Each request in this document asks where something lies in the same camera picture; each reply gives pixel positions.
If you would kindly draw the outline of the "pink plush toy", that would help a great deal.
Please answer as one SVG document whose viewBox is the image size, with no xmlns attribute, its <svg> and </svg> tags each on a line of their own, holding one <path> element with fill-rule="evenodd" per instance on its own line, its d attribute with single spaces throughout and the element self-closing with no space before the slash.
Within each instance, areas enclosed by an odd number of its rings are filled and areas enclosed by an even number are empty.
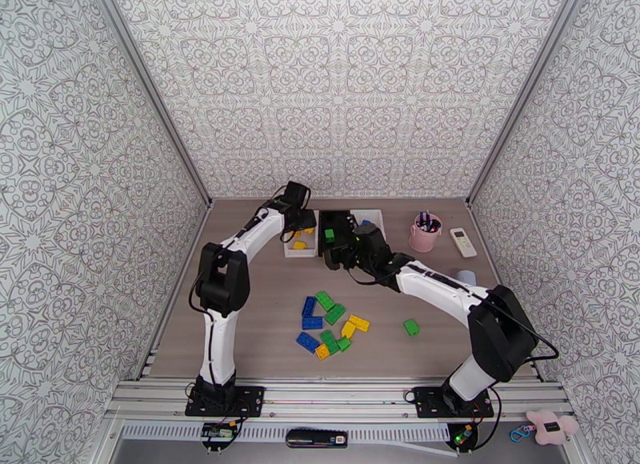
<svg viewBox="0 0 640 464">
<path fill-rule="evenodd" d="M 536 426 L 534 438 L 536 443 L 542 446 L 560 446 L 569 436 L 576 434 L 579 430 L 579 425 L 573 417 L 569 415 L 559 417 L 551 410 L 530 410 L 526 412 L 526 418 Z M 545 431 L 543 423 L 551 421 L 558 422 L 561 427 L 559 432 L 547 433 Z"/>
</svg>

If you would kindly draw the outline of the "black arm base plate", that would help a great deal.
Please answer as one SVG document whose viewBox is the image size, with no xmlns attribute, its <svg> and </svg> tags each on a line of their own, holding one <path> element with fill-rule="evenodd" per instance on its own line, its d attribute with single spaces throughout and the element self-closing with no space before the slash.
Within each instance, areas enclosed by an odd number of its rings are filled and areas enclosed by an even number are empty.
<svg viewBox="0 0 640 464">
<path fill-rule="evenodd" d="M 417 386 L 412 389 L 419 418 L 492 418 L 494 408 L 488 390 L 473 400 L 464 400 L 451 389 L 441 386 Z"/>
<path fill-rule="evenodd" d="M 259 417 L 264 388 L 261 386 L 193 386 L 187 397 L 185 415 L 189 417 Z"/>
</svg>

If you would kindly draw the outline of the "pink pen cup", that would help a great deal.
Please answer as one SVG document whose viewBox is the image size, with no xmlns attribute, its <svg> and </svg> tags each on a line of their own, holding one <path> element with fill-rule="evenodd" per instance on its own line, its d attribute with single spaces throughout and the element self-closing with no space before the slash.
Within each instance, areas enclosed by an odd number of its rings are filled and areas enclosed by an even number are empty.
<svg viewBox="0 0 640 464">
<path fill-rule="evenodd" d="M 442 234 L 442 226 L 437 231 L 432 231 L 430 228 L 427 230 L 421 227 L 420 221 L 420 211 L 418 215 L 415 217 L 412 225 L 410 226 L 410 235 L 408 243 L 410 247 L 419 252 L 419 253 L 428 253 L 433 248 L 438 239 L 438 237 Z M 437 219 L 442 224 L 442 220 L 435 214 L 430 213 L 431 220 Z"/>
</svg>

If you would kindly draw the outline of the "black plastic bin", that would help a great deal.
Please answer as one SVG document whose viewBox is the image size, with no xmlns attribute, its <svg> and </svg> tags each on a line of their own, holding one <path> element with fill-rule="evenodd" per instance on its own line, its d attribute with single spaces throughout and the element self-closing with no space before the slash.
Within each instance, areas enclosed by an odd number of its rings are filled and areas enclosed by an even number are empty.
<svg viewBox="0 0 640 464">
<path fill-rule="evenodd" d="M 349 210 L 322 210 L 319 212 L 319 257 L 323 256 L 324 249 L 328 247 L 348 245 L 351 233 L 347 230 L 347 215 L 351 215 Z M 327 243 L 324 239 L 324 230 L 329 228 L 332 228 L 335 233 L 335 241 L 333 243 Z"/>
</svg>

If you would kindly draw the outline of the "small green circuit board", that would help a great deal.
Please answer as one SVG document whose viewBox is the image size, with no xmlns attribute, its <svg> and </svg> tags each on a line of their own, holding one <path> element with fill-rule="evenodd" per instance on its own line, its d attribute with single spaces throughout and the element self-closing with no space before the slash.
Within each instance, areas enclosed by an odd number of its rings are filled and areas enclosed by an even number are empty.
<svg viewBox="0 0 640 464">
<path fill-rule="evenodd" d="M 200 440 L 208 453 L 220 454 L 237 439 L 241 432 L 242 420 L 205 422 L 200 433 Z"/>
<path fill-rule="evenodd" d="M 468 453 L 478 444 L 478 425 L 474 423 L 449 423 L 449 439 L 446 444 L 457 453 Z"/>
</svg>

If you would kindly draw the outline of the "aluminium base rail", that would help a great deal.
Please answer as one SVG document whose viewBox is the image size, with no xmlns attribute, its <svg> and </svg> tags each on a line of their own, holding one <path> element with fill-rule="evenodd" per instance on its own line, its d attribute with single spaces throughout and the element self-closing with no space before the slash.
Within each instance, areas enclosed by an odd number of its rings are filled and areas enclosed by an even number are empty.
<svg viewBox="0 0 640 464">
<path fill-rule="evenodd" d="M 106 414 L 112 418 L 184 420 L 189 381 L 142 378 L 117 385 Z M 239 378 L 238 386 L 264 388 L 259 422 L 414 423 L 417 411 L 407 392 L 417 386 L 440 386 L 436 378 Z M 517 376 L 499 383 L 490 398 L 502 400 L 501 420 L 515 422 L 532 410 L 574 412 L 558 382 Z"/>
</svg>

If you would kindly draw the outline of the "black oblong device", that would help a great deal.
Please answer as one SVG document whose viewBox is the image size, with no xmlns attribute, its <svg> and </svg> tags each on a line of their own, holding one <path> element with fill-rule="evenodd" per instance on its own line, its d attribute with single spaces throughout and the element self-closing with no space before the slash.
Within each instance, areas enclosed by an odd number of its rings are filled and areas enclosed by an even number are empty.
<svg viewBox="0 0 640 464">
<path fill-rule="evenodd" d="M 348 433 L 342 430 L 291 429 L 286 433 L 285 444 L 292 449 L 345 449 Z"/>
</svg>

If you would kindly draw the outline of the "white remote control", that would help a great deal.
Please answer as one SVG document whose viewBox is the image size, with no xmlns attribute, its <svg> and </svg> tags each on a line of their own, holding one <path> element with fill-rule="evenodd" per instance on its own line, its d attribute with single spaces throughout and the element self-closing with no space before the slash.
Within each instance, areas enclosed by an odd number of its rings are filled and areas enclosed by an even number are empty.
<svg viewBox="0 0 640 464">
<path fill-rule="evenodd" d="M 478 255 L 470 237 L 463 228 L 451 228 L 450 236 L 463 258 L 473 258 Z"/>
</svg>

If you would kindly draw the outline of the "aluminium table side rail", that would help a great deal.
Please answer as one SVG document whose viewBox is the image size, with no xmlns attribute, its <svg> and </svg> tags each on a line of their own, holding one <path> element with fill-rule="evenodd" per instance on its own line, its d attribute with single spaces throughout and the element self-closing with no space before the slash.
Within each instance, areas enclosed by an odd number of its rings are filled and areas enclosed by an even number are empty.
<svg viewBox="0 0 640 464">
<path fill-rule="evenodd" d="M 466 211 L 467 211 L 467 213 L 468 213 L 468 215 L 470 217 L 471 223 L 472 223 L 472 225 L 474 227 L 474 231 L 475 231 L 475 233 L 476 233 L 476 235 L 478 237 L 478 241 L 482 245 L 482 250 L 483 250 L 483 252 L 484 252 L 484 254 L 485 254 L 485 256 L 486 256 L 486 258 L 488 260 L 488 263 L 490 265 L 492 273 L 493 273 L 497 283 L 504 285 L 505 283 L 503 281 L 503 276 L 502 276 L 502 274 L 501 274 L 501 272 L 500 272 L 500 270 L 499 270 L 499 268 L 498 268 L 498 266 L 497 266 L 497 264 L 495 262 L 494 256 L 493 256 L 493 254 L 491 252 L 491 249 L 490 249 L 489 245 L 487 244 L 486 237 L 484 236 L 484 233 L 482 232 L 482 229 L 481 229 L 480 225 L 478 224 L 478 220 L 476 218 L 475 212 L 473 211 L 473 208 L 472 208 L 472 206 L 470 204 L 468 204 L 467 202 L 464 202 L 464 204 L 465 204 Z M 530 368 L 532 375 L 535 376 L 537 380 L 539 380 L 540 382 L 544 382 L 545 381 L 544 377 L 541 376 L 541 374 L 540 374 L 540 371 L 539 371 L 539 368 L 538 368 L 536 362 L 528 363 L 528 367 Z"/>
<path fill-rule="evenodd" d="M 206 204 L 206 207 L 199 220 L 199 224 L 197 225 L 197 229 L 194 232 L 194 236 L 192 237 L 188 245 L 188 250 L 182 262 L 181 269 L 178 272 L 178 277 L 175 281 L 172 291 L 170 292 L 169 298 L 167 299 L 165 305 L 163 306 L 158 323 L 154 328 L 153 337 L 150 343 L 148 344 L 148 347 L 143 351 L 142 360 L 136 367 L 136 370 L 133 376 L 133 380 L 135 381 L 147 376 L 149 373 L 149 368 L 153 365 L 154 356 L 158 351 L 160 342 L 162 341 L 163 334 L 166 330 L 166 326 L 168 324 L 168 321 L 170 320 L 170 316 L 172 314 L 173 308 L 179 298 L 180 289 L 182 287 L 184 279 L 189 270 L 191 260 L 194 256 L 194 252 L 196 250 L 197 244 L 202 236 L 202 232 L 204 231 L 204 228 L 206 227 L 210 213 L 214 208 L 214 204 L 215 204 L 215 201 L 213 200 L 209 200 L 209 202 Z"/>
</svg>

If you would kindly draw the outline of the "aluminium corner post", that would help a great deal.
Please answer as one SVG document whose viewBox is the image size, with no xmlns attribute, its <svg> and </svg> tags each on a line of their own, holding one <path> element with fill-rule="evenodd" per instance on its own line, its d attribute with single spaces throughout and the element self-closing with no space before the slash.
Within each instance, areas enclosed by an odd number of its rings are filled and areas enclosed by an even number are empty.
<svg viewBox="0 0 640 464">
<path fill-rule="evenodd" d="M 162 129 L 172 143 L 182 164 L 186 168 L 192 183 L 199 192 L 204 206 L 209 209 L 212 206 L 212 198 L 207 192 L 206 185 L 194 164 L 192 157 L 187 151 L 175 121 L 168 110 L 161 92 L 159 91 L 148 67 L 143 53 L 136 43 L 135 37 L 128 27 L 127 20 L 121 12 L 117 0 L 97 0 L 107 25 L 110 27 L 118 42 L 123 56 L 130 64 L 133 74 L 149 101 Z"/>
<path fill-rule="evenodd" d="M 497 28 L 498 54 L 486 67 L 480 97 L 480 117 L 473 122 L 473 143 L 467 149 L 474 161 L 465 189 L 467 207 L 474 203 L 517 116 L 542 75 L 550 48 L 559 39 L 559 23 L 576 0 L 509 0 L 507 13 L 492 17 Z"/>
</svg>

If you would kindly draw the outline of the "white plastic bin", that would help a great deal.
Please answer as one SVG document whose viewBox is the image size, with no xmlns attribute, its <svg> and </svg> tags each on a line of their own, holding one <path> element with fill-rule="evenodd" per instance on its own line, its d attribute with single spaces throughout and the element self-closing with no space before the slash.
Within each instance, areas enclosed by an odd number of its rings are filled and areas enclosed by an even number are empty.
<svg viewBox="0 0 640 464">
<path fill-rule="evenodd" d="M 283 244 L 284 255 L 286 258 L 313 258 L 318 255 L 318 228 L 319 228 L 319 213 L 314 210 L 314 216 L 317 220 L 315 232 L 312 235 L 303 235 L 299 238 L 294 236 L 294 232 L 285 232 L 283 237 L 285 243 Z M 292 245 L 295 241 L 302 241 L 307 244 L 307 250 L 293 250 Z"/>
<path fill-rule="evenodd" d="M 386 233 L 385 233 L 385 229 L 384 229 L 384 222 L 383 222 L 383 216 L 382 216 L 382 212 L 380 210 L 375 210 L 375 209 L 352 209 L 351 211 L 351 215 L 355 216 L 358 225 L 360 224 L 360 222 L 363 219 L 367 219 L 370 220 L 372 223 L 374 223 L 375 225 L 377 225 L 380 230 L 382 231 L 382 234 L 386 240 Z"/>
</svg>

